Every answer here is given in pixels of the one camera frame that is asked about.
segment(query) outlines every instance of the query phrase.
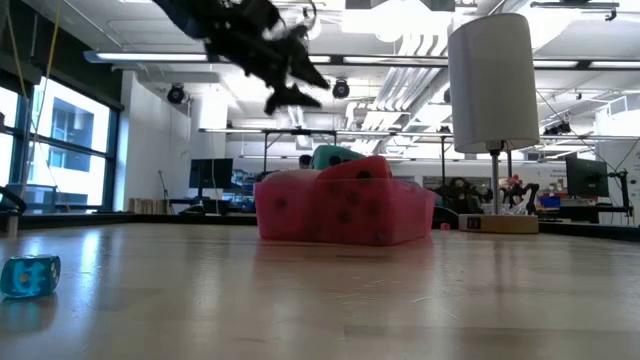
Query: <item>pink container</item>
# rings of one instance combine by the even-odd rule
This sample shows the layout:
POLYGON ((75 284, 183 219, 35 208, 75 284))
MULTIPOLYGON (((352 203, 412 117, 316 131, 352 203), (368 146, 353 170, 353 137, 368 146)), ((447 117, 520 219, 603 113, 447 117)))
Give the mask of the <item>pink container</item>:
POLYGON ((259 183, 263 239, 388 246, 431 231, 434 195, 392 179, 259 183))

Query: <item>blue die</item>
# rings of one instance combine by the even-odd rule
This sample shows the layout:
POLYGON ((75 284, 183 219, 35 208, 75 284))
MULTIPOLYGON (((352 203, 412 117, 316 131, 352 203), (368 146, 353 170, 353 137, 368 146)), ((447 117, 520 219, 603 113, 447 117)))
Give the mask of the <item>blue die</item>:
POLYGON ((7 298, 49 295, 58 285, 60 266, 55 255, 12 257, 2 269, 0 292, 7 298))

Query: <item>computer monitor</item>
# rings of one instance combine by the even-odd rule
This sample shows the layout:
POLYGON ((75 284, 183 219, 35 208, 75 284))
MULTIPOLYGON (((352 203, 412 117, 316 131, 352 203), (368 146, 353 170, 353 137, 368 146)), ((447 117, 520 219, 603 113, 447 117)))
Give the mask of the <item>computer monitor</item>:
POLYGON ((189 188, 198 189, 202 199, 202 189, 230 189, 233 159, 191 160, 189 188))
POLYGON ((567 192, 569 196, 609 197, 607 164, 575 158, 567 163, 567 192))

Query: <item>person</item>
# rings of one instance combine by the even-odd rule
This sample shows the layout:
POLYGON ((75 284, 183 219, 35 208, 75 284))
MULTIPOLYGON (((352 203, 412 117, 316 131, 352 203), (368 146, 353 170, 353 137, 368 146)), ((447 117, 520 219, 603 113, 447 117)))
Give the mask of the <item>person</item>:
POLYGON ((311 168, 311 155, 301 155, 298 159, 298 166, 300 166, 300 169, 311 168))

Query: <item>white ceiling beam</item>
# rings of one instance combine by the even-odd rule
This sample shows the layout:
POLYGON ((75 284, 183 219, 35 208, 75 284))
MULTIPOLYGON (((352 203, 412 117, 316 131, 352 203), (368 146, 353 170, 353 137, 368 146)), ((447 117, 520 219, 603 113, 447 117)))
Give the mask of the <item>white ceiling beam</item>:
POLYGON ((168 84, 217 84, 220 75, 214 72, 137 71, 138 79, 168 84))

